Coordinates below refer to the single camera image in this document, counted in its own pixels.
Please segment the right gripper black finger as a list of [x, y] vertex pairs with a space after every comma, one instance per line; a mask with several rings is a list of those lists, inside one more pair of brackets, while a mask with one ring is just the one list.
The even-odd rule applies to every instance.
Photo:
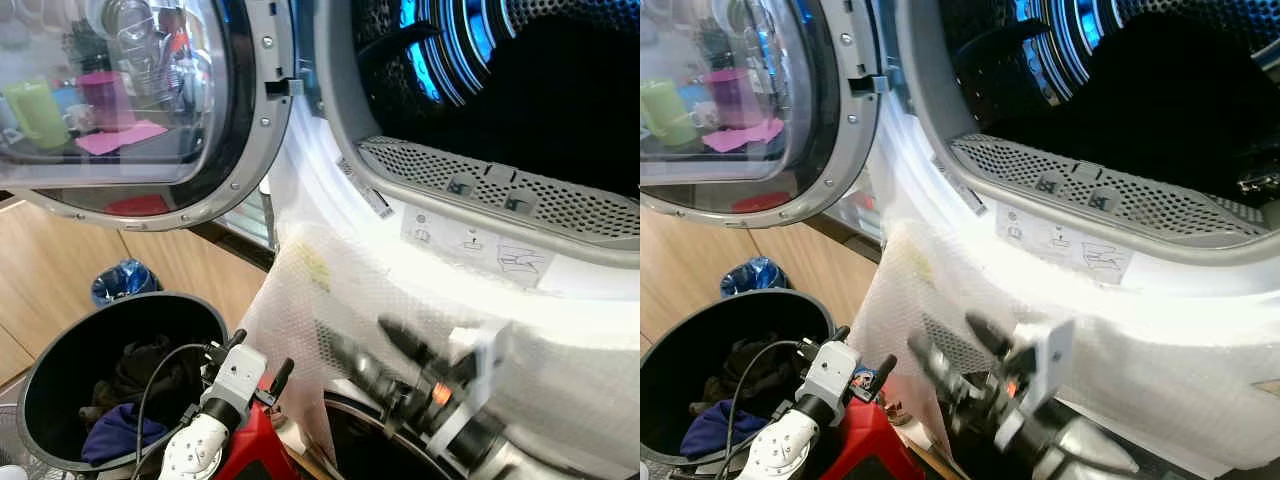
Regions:
[[1004, 358], [1012, 349], [1014, 339], [1010, 333], [986, 315], [966, 314], [966, 324], [996, 358]]
[[387, 339], [411, 362], [430, 364], [433, 349], [417, 333], [402, 319], [381, 317], [380, 329]]
[[952, 369], [946, 355], [934, 346], [924, 332], [914, 332], [908, 338], [908, 347], [940, 398], [968, 401], [977, 397], [977, 388]]
[[330, 352], [360, 390], [379, 404], [393, 402], [399, 378], [364, 346], [346, 335], [334, 335], [330, 339]]

